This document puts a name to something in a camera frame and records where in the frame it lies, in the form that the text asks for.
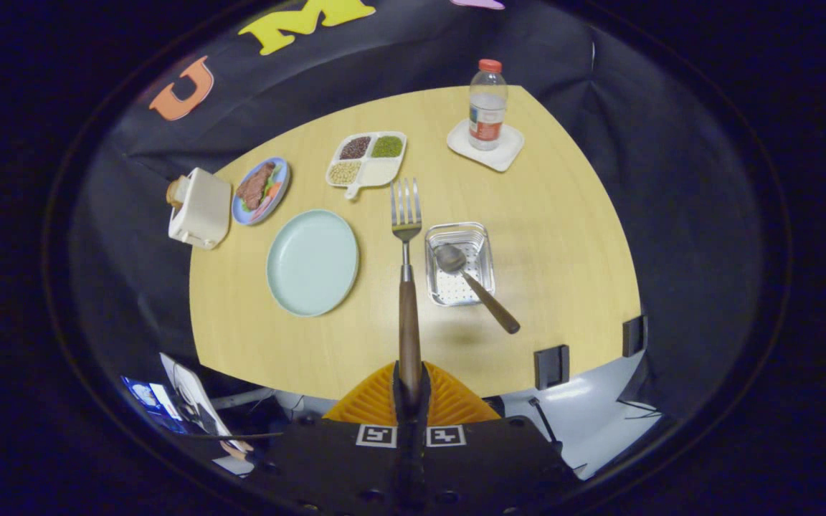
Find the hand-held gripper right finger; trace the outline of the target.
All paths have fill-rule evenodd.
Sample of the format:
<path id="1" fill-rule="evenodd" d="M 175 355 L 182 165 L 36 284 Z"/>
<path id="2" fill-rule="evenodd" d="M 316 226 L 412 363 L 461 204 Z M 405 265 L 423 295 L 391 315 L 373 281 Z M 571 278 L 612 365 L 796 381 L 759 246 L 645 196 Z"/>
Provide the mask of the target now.
<path id="1" fill-rule="evenodd" d="M 413 512 L 538 515 L 576 489 L 561 450 L 527 417 L 502 417 L 424 363 L 413 414 Z"/>

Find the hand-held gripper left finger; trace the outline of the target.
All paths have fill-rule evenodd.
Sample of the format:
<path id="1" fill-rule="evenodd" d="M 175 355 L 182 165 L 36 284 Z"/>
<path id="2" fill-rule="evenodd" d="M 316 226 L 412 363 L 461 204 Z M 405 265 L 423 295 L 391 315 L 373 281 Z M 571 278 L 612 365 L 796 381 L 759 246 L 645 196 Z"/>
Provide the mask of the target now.
<path id="1" fill-rule="evenodd" d="M 252 471 L 252 492 L 302 515 L 397 515 L 414 497 L 411 422 L 393 363 L 322 417 L 296 419 Z"/>

